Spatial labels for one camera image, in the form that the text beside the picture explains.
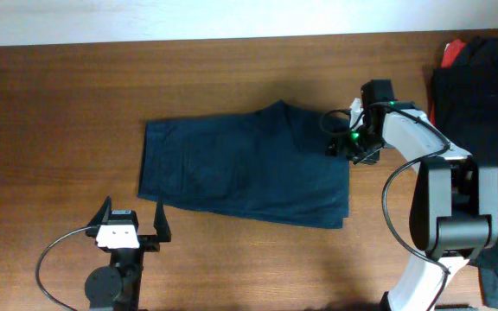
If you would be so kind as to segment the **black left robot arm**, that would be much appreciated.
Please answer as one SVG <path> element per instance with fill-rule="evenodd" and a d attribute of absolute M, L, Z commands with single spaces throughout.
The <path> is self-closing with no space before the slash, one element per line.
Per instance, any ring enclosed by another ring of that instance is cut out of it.
<path fill-rule="evenodd" d="M 144 271 L 144 255 L 160 251 L 171 241 L 171 230 L 163 209 L 156 203 L 155 233 L 143 235 L 133 210 L 114 210 L 107 197 L 88 223 L 86 235 L 110 255 L 110 262 L 94 270 L 86 279 L 85 295 L 91 310 L 138 311 Z"/>

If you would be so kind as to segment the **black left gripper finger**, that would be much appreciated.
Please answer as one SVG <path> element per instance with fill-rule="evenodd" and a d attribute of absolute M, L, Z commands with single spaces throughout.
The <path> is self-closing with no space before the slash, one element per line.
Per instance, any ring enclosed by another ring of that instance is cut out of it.
<path fill-rule="evenodd" d="M 101 208 L 95 213 L 95 215 L 88 222 L 88 226 L 103 225 L 108 222 L 109 214 L 112 211 L 112 198 L 107 196 L 101 206 Z"/>
<path fill-rule="evenodd" d="M 156 235 L 158 237 L 170 237 L 171 230 L 169 228 L 169 223 L 166 218 L 164 211 L 163 201 L 158 199 L 156 202 L 155 217 L 153 222 L 153 227 L 156 230 Z"/>

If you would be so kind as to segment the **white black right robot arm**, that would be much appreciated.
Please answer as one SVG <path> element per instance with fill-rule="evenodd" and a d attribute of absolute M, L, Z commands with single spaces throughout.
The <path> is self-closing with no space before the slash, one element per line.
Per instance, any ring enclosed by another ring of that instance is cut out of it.
<path fill-rule="evenodd" d="M 349 127 L 331 132 L 329 156 L 374 165 L 396 149 L 405 163 L 387 178 L 381 208 L 391 234 L 410 253 L 380 309 L 432 310 L 454 275 L 498 239 L 498 168 L 454 144 L 413 102 L 398 101 L 388 79 L 372 79 L 343 110 Z M 391 221 L 387 196 L 395 178 L 413 169 L 417 180 L 409 216 L 410 244 Z"/>

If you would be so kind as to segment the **dark blue shorts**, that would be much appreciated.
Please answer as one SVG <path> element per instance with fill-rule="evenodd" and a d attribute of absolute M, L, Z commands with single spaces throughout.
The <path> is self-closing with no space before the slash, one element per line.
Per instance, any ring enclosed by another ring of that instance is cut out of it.
<path fill-rule="evenodd" d="M 137 195 L 189 211 L 340 229 L 349 163 L 326 154 L 321 116 L 278 101 L 247 114 L 149 122 Z"/>

